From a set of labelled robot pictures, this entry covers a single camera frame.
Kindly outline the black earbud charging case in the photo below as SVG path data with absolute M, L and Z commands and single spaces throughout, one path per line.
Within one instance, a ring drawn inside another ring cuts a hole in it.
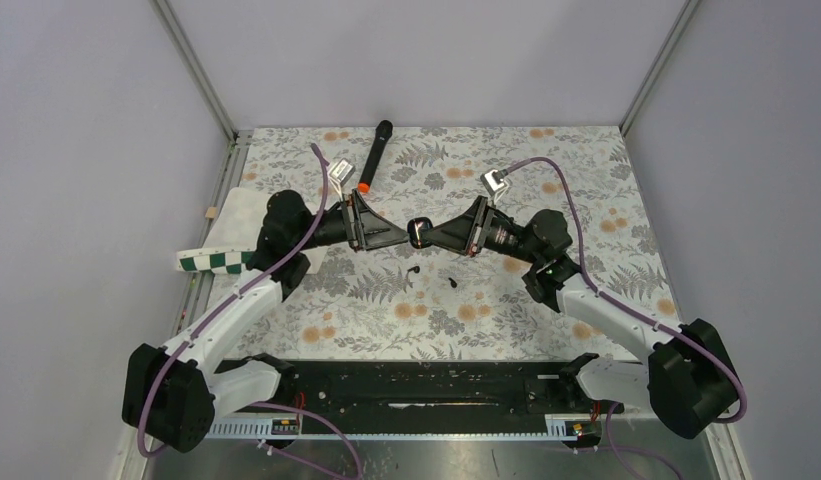
M 409 244 L 414 249 L 425 249 L 431 246 L 431 242 L 426 238 L 426 232 L 432 228 L 433 224 L 427 217 L 417 217 L 407 223 L 407 233 Z

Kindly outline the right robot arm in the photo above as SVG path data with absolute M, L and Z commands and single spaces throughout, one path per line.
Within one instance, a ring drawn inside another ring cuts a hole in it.
M 636 358 L 584 354 L 559 386 L 561 402 L 583 412 L 597 400 L 650 409 L 676 435 L 693 439 L 726 411 L 745 404 L 742 384 L 716 328 L 703 319 L 662 322 L 600 289 L 568 254 L 573 240 L 564 214 L 543 209 L 517 224 L 478 197 L 461 215 L 435 226 L 409 221 L 410 243 L 473 256 L 484 249 L 529 263 L 522 281 L 537 303 L 598 328 Z

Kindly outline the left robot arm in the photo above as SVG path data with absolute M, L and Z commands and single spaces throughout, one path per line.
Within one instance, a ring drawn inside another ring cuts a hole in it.
M 295 401 L 291 365 L 268 354 L 239 360 L 220 371 L 225 356 L 258 320 L 282 305 L 302 283 L 308 249 L 347 243 L 354 251 L 407 242 L 407 232 L 372 211 L 359 193 L 311 212 L 294 190 L 273 194 L 247 261 L 230 294 L 192 326 L 160 347 L 143 344 L 131 354 L 121 418 L 139 441 L 151 436 L 186 453 L 211 425 L 263 402 L 282 411 Z

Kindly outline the floral tablecloth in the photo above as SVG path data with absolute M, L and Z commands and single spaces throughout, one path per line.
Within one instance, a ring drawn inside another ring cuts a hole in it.
M 615 126 L 396 126 L 366 202 L 396 225 L 443 223 L 483 194 L 483 173 L 517 161 L 499 208 L 519 223 L 537 211 L 579 219 L 591 278 L 661 320 L 676 318 L 654 233 Z M 413 266 L 420 273 L 408 276 Z M 628 353 L 598 328 L 534 302 L 528 264 L 489 250 L 473 258 L 408 245 L 329 248 L 230 357 L 285 359 L 569 360 Z M 449 278 L 457 281 L 452 288 Z

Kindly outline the black microphone orange tip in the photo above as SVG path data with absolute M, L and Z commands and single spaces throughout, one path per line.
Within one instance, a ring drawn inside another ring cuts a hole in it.
M 360 175 L 357 190 L 368 193 L 371 189 L 375 173 L 382 159 L 388 141 L 392 137 L 393 124 L 389 120 L 382 120 L 375 129 L 375 137 L 367 155 L 362 173 Z

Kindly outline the green white checkered mat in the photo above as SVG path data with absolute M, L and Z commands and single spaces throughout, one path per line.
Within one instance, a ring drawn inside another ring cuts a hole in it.
M 240 274 L 248 255 L 256 249 L 269 199 L 270 194 L 243 187 L 233 188 L 203 245 L 176 253 L 176 270 Z

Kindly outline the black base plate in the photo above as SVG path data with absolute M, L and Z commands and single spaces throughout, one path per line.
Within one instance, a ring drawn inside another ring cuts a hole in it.
M 272 439 L 322 439 L 324 417 L 355 440 L 579 440 L 597 437 L 608 400 L 593 400 L 567 362 L 295 360 L 272 398 L 245 406 Z

